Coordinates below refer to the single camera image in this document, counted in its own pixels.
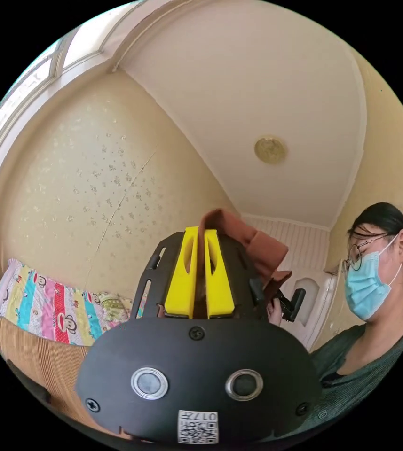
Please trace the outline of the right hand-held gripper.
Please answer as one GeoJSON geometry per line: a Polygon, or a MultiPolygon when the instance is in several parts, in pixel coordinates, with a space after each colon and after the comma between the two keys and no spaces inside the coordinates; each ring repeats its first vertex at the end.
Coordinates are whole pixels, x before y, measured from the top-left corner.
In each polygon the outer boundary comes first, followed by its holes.
{"type": "Polygon", "coordinates": [[[293,303],[283,294],[283,292],[279,289],[275,292],[273,300],[278,300],[281,311],[282,311],[282,319],[288,322],[294,322],[294,305],[293,303]]]}

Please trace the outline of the person's right hand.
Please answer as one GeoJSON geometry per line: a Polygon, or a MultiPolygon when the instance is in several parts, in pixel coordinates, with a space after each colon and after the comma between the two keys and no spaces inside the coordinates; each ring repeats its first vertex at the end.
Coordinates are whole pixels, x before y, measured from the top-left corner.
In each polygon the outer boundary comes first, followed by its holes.
{"type": "Polygon", "coordinates": [[[278,299],[274,299],[267,304],[267,316],[270,324],[277,327],[281,326],[283,313],[278,299]]]}

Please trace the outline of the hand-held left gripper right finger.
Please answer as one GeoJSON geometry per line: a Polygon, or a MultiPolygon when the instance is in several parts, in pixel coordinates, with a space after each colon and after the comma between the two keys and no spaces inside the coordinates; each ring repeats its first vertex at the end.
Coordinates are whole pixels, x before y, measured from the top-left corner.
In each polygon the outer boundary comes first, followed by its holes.
{"type": "Polygon", "coordinates": [[[232,316],[235,308],[217,231],[204,232],[205,295],[208,316],[232,316]]]}

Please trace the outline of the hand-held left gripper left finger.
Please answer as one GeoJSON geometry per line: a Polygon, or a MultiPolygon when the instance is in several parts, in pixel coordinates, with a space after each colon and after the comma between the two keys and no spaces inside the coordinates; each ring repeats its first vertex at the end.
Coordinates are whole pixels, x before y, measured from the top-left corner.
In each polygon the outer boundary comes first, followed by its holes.
{"type": "Polygon", "coordinates": [[[164,308],[168,316],[193,318],[198,259],[198,227],[187,227],[182,235],[164,308]]]}

